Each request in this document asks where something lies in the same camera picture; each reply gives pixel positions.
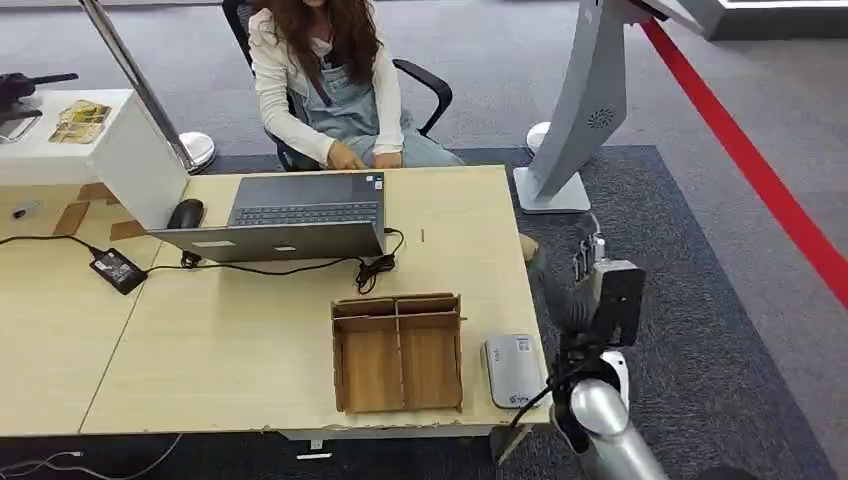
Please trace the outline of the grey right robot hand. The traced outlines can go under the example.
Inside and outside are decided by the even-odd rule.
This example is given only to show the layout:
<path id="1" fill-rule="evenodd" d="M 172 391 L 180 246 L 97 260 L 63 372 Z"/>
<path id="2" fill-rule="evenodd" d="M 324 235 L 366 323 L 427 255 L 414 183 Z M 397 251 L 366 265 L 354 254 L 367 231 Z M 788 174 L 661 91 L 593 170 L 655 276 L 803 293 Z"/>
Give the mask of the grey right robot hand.
<path id="1" fill-rule="evenodd" d="M 588 334 L 593 331 L 598 301 L 582 290 L 572 265 L 574 249 L 553 237 L 538 238 L 519 229 L 521 258 L 534 300 L 550 322 L 562 333 Z"/>

